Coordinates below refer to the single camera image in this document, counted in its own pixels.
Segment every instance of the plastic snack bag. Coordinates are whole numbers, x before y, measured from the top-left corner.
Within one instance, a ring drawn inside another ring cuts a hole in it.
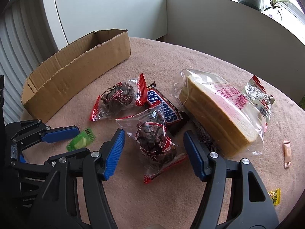
[[[200,122],[225,157],[245,148],[261,154],[266,119],[217,74],[183,70],[173,78],[172,95]]]
[[[146,168],[145,183],[187,158],[183,149],[175,145],[167,135],[163,104],[160,101],[137,115],[116,121],[139,145]]]
[[[74,137],[74,139],[72,139],[71,142],[66,146],[66,149],[67,151],[73,151],[87,147],[94,141],[94,139],[95,135],[93,134],[91,128],[87,128],[79,135]]]
[[[90,120],[98,121],[117,115],[130,106],[143,106],[147,100],[147,87],[143,73],[139,78],[119,82],[98,96]]]
[[[246,84],[242,93],[265,117],[266,127],[264,132],[266,132],[271,118],[271,105],[275,102],[274,97],[272,95],[267,95],[265,88],[255,75]]]

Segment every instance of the silver bolt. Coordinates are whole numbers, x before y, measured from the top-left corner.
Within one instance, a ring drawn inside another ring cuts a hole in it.
[[[98,157],[100,153],[98,151],[91,152],[91,157]]]
[[[59,159],[59,163],[61,163],[61,164],[65,163],[66,161],[67,161],[67,159],[65,157],[61,157]]]
[[[242,162],[243,162],[244,164],[249,164],[249,163],[250,163],[249,159],[247,159],[247,158],[243,158],[243,159],[242,159]]]
[[[212,158],[218,158],[218,154],[216,152],[211,152],[210,157]]]

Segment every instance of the cardboard box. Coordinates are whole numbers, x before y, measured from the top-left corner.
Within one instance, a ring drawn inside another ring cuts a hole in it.
[[[74,41],[48,58],[26,79],[21,102],[47,122],[88,84],[130,56],[127,30],[100,30]]]

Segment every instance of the sliced bread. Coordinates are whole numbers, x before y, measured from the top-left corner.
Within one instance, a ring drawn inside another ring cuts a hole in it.
[[[198,77],[186,77],[180,101],[216,140],[225,157],[231,157],[251,145],[259,136],[246,116],[234,104],[215,92]],[[249,102],[242,108],[253,110]]]

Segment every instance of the pink tablecloth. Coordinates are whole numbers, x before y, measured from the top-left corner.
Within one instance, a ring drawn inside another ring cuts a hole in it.
[[[172,100],[171,79],[184,68],[215,72],[239,90],[252,76],[230,63],[180,46],[139,38],[130,38],[130,43],[132,54],[128,60],[79,92],[47,125],[52,128],[77,125],[81,130],[91,127],[97,138],[89,149],[98,150],[104,141],[111,139],[118,124],[114,120],[89,122],[89,114],[97,96],[118,81],[128,80],[143,72],[147,83],[155,81],[158,89]],[[250,160],[268,190],[282,189],[281,203],[275,208],[282,221],[305,188],[305,112],[278,89],[265,81],[262,83],[276,101],[265,134],[263,155],[250,157]],[[187,128],[192,128],[192,125],[188,124],[177,136],[178,144],[183,144],[181,136]],[[284,169],[282,143],[287,139],[291,141],[292,166]],[[26,150],[25,156],[31,163],[43,164],[48,157],[66,152],[66,145],[67,142],[51,145],[40,143]],[[118,227],[135,229],[159,223],[167,229],[189,228],[205,184],[194,175],[187,160],[145,185],[138,151],[135,142],[127,138],[115,175],[104,183]],[[89,223],[81,180],[78,184],[82,218]],[[220,222],[225,221],[228,210],[230,181],[227,184]]]

